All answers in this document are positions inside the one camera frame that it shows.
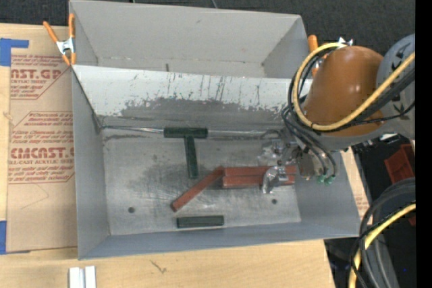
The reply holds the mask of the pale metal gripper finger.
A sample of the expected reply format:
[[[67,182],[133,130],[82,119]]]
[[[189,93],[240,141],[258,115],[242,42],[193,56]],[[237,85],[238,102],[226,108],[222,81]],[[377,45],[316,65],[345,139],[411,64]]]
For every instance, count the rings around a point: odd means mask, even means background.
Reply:
[[[266,141],[257,156],[259,163],[277,163],[284,157],[286,145],[281,140]]]
[[[270,194],[275,186],[288,181],[288,175],[284,166],[272,166],[263,175],[261,191],[264,194]]]

